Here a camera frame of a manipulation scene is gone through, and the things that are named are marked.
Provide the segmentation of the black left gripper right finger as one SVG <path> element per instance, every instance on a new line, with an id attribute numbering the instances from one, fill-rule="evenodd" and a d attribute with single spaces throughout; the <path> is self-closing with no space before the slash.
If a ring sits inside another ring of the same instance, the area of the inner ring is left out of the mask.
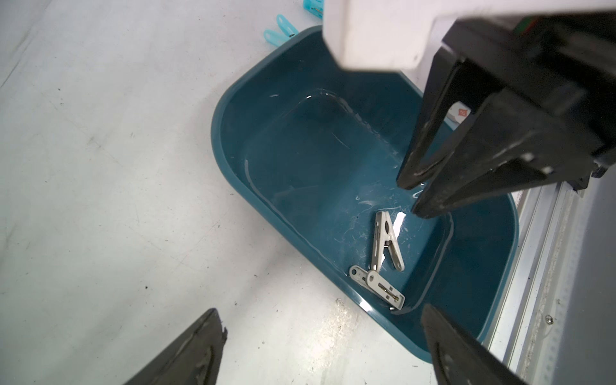
<path id="1" fill-rule="evenodd" d="M 437 383 L 525 383 L 441 309 L 425 305 L 421 325 Z"/>

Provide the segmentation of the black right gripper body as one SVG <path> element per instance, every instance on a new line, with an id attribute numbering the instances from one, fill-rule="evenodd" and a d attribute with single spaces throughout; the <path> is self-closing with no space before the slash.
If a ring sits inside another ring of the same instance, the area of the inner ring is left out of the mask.
<path id="1" fill-rule="evenodd" d="M 614 13 L 528 17 L 513 30 L 484 19 L 461 20 L 443 42 L 501 83 L 493 93 L 508 88 L 553 116 L 587 125 L 600 137 L 595 170 L 565 181 L 574 189 L 585 189 L 590 178 L 599 178 L 613 165 Z"/>

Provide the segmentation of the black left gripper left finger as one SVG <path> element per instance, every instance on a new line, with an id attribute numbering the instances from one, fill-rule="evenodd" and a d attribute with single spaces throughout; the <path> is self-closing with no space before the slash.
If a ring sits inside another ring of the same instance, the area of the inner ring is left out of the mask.
<path id="1" fill-rule="evenodd" d="M 228 337 L 217 309 L 205 311 L 128 384 L 215 384 Z"/>

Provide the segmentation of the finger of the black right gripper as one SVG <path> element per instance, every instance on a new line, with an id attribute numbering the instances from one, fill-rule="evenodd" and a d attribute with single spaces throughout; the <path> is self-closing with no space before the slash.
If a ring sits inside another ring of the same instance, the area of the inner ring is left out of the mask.
<path id="1" fill-rule="evenodd" d="M 396 179 L 397 186 L 407 190 L 415 188 L 433 177 L 450 155 L 453 145 L 445 144 L 428 159 L 424 157 L 452 105 L 462 102 L 476 111 L 491 93 L 500 89 L 500 82 L 474 62 L 439 49 L 432 61 L 412 141 Z"/>
<path id="2" fill-rule="evenodd" d="M 587 125 L 551 115 L 505 88 L 420 162 L 413 173 L 428 184 L 412 212 L 434 218 L 487 198 L 588 176 L 602 146 Z"/>

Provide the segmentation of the grey clothespin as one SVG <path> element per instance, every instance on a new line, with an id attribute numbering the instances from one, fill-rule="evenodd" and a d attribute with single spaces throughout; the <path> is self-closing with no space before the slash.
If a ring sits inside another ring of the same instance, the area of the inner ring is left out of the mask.
<path id="1" fill-rule="evenodd" d="M 359 266 L 351 266 L 349 276 L 353 281 L 377 295 L 394 310 L 401 310 L 405 296 L 390 282 L 373 270 L 365 270 Z"/>
<path id="2" fill-rule="evenodd" d="M 400 272 L 404 271 L 404 260 L 394 231 L 393 222 L 391 221 L 391 216 L 388 211 L 378 211 L 375 214 L 370 270 L 377 273 L 380 272 L 385 258 L 385 250 L 388 251 L 394 268 Z"/>

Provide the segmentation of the teal plastic storage box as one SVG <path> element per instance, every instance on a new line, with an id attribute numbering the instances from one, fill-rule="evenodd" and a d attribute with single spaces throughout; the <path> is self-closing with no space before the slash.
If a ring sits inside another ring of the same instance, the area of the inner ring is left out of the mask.
<path id="1" fill-rule="evenodd" d="M 429 361 L 421 313 L 441 308 L 484 340 L 518 246 L 509 195 L 432 218 L 400 189 L 422 95 L 399 73 L 346 72 L 308 28 L 234 83 L 213 114 L 213 154 L 234 189 L 386 332 Z M 405 268 L 380 274 L 405 298 L 396 313 L 349 271 L 372 259 L 375 215 L 391 215 Z"/>

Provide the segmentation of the teal clothespin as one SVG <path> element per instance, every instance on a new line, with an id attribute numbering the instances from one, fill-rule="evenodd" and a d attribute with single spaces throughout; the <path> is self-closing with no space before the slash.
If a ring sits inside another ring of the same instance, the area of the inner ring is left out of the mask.
<path id="1" fill-rule="evenodd" d="M 324 1 L 323 0 L 303 0 L 303 7 L 306 11 L 311 14 L 317 16 L 318 18 L 323 18 L 324 11 Z"/>
<path id="2" fill-rule="evenodd" d="M 277 30 L 267 29 L 263 32 L 266 42 L 274 47 L 282 46 L 299 33 L 298 29 L 282 14 L 276 16 L 276 22 Z"/>

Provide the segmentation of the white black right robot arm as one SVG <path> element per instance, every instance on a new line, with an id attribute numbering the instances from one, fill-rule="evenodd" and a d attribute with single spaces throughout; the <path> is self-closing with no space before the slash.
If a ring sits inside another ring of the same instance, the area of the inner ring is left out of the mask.
<path id="1" fill-rule="evenodd" d="M 416 216 L 614 165 L 614 2 L 329 1 L 323 38 L 344 69 L 397 72 L 420 65 L 441 19 L 396 180 L 425 184 Z"/>

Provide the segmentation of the green patterned ceramic bowl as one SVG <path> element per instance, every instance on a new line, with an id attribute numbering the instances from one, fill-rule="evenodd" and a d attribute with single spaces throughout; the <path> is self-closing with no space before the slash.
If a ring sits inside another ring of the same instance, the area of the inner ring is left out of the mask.
<path id="1" fill-rule="evenodd" d="M 472 113 L 472 110 L 460 101 L 455 102 L 448 110 L 446 117 L 455 125 L 462 124 Z"/>

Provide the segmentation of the aluminium mounting rail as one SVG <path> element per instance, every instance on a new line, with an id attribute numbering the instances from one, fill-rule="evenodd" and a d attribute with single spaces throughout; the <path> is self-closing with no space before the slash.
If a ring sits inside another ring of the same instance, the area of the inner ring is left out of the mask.
<path id="1" fill-rule="evenodd" d="M 485 345 L 529 384 L 614 383 L 614 173 L 515 199 L 518 248 Z"/>

